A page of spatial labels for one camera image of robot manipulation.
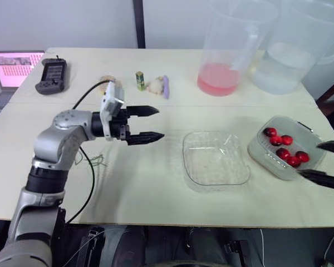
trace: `game controller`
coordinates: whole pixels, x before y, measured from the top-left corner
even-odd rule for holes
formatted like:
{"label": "game controller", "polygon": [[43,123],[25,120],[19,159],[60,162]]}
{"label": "game controller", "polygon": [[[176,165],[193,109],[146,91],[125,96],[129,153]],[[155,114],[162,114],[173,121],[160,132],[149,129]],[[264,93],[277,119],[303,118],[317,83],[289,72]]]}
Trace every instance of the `game controller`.
{"label": "game controller", "polygon": [[65,74],[67,62],[63,58],[46,58],[41,81],[35,85],[37,92],[42,95],[51,95],[65,89]]}

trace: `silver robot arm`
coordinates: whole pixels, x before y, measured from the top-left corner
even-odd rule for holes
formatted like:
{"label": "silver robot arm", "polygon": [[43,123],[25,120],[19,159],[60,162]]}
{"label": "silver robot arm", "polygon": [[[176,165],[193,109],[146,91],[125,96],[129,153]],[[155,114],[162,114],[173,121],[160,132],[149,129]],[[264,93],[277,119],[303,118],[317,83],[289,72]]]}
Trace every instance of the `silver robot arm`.
{"label": "silver robot arm", "polygon": [[148,144],[164,135],[142,132],[131,135],[130,116],[158,113],[153,107],[133,106],[121,109],[123,90],[109,82],[100,112],[67,110],[58,114],[35,143],[35,156],[26,186],[22,188],[8,239],[0,252],[0,267],[51,267],[51,239],[55,225],[64,219],[59,205],[65,195],[65,183],[80,145],[96,137],[124,140],[128,145]]}

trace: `plastic pitcher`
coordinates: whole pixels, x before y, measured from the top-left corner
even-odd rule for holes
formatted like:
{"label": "plastic pitcher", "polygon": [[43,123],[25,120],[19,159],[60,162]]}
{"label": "plastic pitcher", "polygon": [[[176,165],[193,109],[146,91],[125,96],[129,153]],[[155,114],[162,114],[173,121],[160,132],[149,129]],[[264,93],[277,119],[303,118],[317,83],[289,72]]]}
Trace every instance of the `plastic pitcher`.
{"label": "plastic pitcher", "polygon": [[252,74],[262,90],[282,95],[291,92],[334,44],[334,5],[322,0],[285,0],[276,30],[265,55]]}
{"label": "plastic pitcher", "polygon": [[197,83],[210,95],[225,96],[240,83],[278,9],[264,0],[213,0],[210,9]]}

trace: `clear plastic container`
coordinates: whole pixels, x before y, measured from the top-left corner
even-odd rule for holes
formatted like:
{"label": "clear plastic container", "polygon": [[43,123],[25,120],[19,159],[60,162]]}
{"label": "clear plastic container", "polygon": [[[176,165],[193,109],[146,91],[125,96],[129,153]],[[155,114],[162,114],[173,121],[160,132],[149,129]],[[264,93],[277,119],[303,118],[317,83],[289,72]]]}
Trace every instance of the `clear plastic container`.
{"label": "clear plastic container", "polygon": [[240,83],[278,10],[264,0],[212,0],[210,9],[197,83],[210,95],[225,96]]}
{"label": "clear plastic container", "polygon": [[[292,136],[293,143],[290,146],[271,145],[269,137],[263,133],[263,130],[268,127],[275,128],[279,136]],[[294,180],[299,177],[297,170],[314,169],[323,159],[325,151],[317,148],[317,145],[321,142],[322,140],[319,136],[304,124],[294,121],[289,117],[275,116],[259,130],[247,149],[254,160],[280,179]],[[276,151],[280,148],[287,149],[292,156],[297,151],[304,151],[308,153],[310,160],[309,162],[302,163],[298,168],[293,168],[276,155]]]}
{"label": "clear plastic container", "polygon": [[227,132],[187,134],[183,139],[183,160],[188,180],[197,190],[221,190],[224,185],[243,184],[250,177],[239,139]]}
{"label": "clear plastic container", "polygon": [[322,0],[283,1],[281,16],[252,80],[260,89],[291,92],[334,44],[334,5]]}

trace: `cherry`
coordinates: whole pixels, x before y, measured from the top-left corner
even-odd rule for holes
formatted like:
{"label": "cherry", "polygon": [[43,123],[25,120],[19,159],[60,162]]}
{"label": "cherry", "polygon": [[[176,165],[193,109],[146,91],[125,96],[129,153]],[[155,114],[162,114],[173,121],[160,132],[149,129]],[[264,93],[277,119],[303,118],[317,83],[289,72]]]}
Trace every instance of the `cherry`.
{"label": "cherry", "polygon": [[275,128],[266,128],[263,130],[263,133],[268,137],[273,137],[277,135],[277,131]]}
{"label": "cherry", "polygon": [[273,136],[269,139],[269,142],[271,143],[271,145],[273,146],[280,146],[282,144],[282,137],[280,136]]}
{"label": "cherry", "polygon": [[289,135],[282,135],[282,143],[289,146],[293,142],[293,138]]}
{"label": "cherry", "polygon": [[291,153],[287,149],[278,149],[276,155],[282,160],[287,160],[291,156]]}
{"label": "cherry", "polygon": [[301,165],[301,160],[295,156],[288,158],[287,163],[290,164],[293,168],[297,168]]}
{"label": "cherry", "polygon": [[304,151],[298,151],[296,157],[299,158],[302,162],[309,162],[310,156]]}

